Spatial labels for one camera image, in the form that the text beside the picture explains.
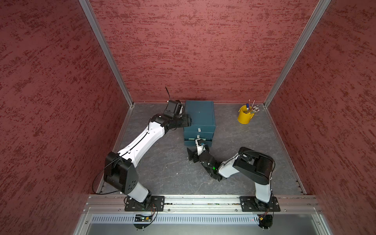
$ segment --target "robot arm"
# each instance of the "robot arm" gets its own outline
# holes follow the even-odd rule
[[[169,100],[163,114],[154,115],[144,131],[128,146],[118,153],[110,152],[105,160],[104,181],[146,205],[151,192],[139,183],[135,167],[149,148],[168,130],[191,125],[190,116],[181,112],[181,102]]]
[[[268,208],[270,201],[270,177],[273,171],[274,160],[269,155],[252,149],[241,147],[234,157],[224,162],[218,162],[210,155],[209,147],[203,140],[196,140],[197,151],[193,152],[187,148],[189,160],[199,161],[209,175],[220,181],[223,177],[241,172],[255,182],[256,201],[258,205]]]

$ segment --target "vent grille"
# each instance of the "vent grille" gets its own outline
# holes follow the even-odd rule
[[[135,215],[94,214],[91,223],[132,224]],[[259,224],[257,215],[159,214],[158,224]]]

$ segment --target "red wall panel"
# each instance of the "red wall panel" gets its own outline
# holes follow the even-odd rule
[[[77,0],[0,13],[0,234],[71,234],[127,103]]]
[[[92,0],[134,101],[264,102],[317,0]]]
[[[376,2],[332,0],[270,105],[334,234],[376,234]]]

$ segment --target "stacked drawer unit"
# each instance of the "stacked drawer unit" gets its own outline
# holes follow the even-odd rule
[[[215,131],[214,102],[187,100],[185,113],[191,116],[191,126],[184,128],[184,145],[195,146],[195,139],[205,140],[211,146]]]

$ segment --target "black mounting plate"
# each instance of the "black mounting plate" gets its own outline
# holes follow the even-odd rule
[[[154,203],[155,206],[157,207],[157,211],[161,212],[163,211],[163,208],[164,208],[164,196],[152,196],[150,203]],[[146,211],[146,210],[142,210],[142,206],[140,206],[140,204],[138,204],[136,200],[133,198],[127,199],[124,210],[125,211],[140,211],[140,212]]]
[[[240,199],[240,205],[241,205],[241,210],[243,212],[260,212],[259,209],[256,207],[255,203],[255,196],[251,197],[239,197]],[[276,197],[271,197],[270,199],[270,205],[269,205],[269,212],[280,212],[281,208],[279,207],[279,203],[277,201]]]

